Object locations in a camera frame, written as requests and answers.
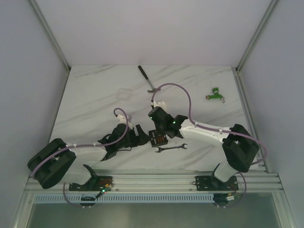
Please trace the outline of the black fuse box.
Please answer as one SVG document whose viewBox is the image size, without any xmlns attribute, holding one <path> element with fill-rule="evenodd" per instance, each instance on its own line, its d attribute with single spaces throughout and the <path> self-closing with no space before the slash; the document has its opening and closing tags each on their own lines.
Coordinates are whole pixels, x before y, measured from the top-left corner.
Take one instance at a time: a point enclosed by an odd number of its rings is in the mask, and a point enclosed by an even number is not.
<svg viewBox="0 0 304 228">
<path fill-rule="evenodd" d="M 149 137 L 152 148 L 168 144 L 166 135 L 158 130 L 149 131 Z"/>
</svg>

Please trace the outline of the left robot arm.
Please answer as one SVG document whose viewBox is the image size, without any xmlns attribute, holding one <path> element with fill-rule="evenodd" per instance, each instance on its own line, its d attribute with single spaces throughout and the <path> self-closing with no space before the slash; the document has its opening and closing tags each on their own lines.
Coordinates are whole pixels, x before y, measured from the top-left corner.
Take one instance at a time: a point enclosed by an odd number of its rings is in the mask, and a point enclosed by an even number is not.
<svg viewBox="0 0 304 228">
<path fill-rule="evenodd" d="M 145 145 L 149 140 L 140 125 L 130 128 L 120 123 L 112 133 L 92 145 L 71 145 L 56 138 L 34 155 L 27 167 L 43 189 L 59 183 L 74 183 L 92 191 L 99 179 L 92 166 L 113 158 L 120 151 Z"/>
</svg>

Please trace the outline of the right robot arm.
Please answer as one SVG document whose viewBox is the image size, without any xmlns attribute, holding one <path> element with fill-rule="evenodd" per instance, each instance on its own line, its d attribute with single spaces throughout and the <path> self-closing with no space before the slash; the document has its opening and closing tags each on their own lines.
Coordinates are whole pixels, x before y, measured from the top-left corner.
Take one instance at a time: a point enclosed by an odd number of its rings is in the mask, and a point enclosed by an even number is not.
<svg viewBox="0 0 304 228">
<path fill-rule="evenodd" d="M 248 131 L 239 124 L 232 128 L 215 127 L 191 120 L 187 116 L 172 117 L 161 107 L 153 108 L 148 116 L 170 138 L 200 140 L 222 148 L 226 160 L 220 162 L 211 176 L 211 186 L 217 190 L 238 172 L 248 172 L 260 147 Z"/>
</svg>

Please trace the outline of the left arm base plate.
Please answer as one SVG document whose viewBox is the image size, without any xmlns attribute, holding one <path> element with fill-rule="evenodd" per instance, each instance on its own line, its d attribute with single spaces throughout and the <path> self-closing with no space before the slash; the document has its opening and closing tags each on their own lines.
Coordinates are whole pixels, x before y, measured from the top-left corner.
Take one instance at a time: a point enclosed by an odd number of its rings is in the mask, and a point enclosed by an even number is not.
<svg viewBox="0 0 304 228">
<path fill-rule="evenodd" d="M 69 191 L 101 191 L 106 188 L 106 184 L 111 185 L 113 182 L 112 176 L 97 176 L 91 177 L 85 184 L 77 183 L 69 184 Z"/>
</svg>

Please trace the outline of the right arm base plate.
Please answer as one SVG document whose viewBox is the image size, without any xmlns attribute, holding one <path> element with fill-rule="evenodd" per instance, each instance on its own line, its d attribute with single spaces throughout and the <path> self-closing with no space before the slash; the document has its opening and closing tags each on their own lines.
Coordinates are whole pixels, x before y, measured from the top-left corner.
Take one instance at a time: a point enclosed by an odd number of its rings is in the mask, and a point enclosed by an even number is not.
<svg viewBox="0 0 304 228">
<path fill-rule="evenodd" d="M 232 176 L 226 182 L 221 182 L 213 176 L 196 176 L 192 185 L 197 191 L 237 191 L 239 190 L 236 176 Z"/>
</svg>

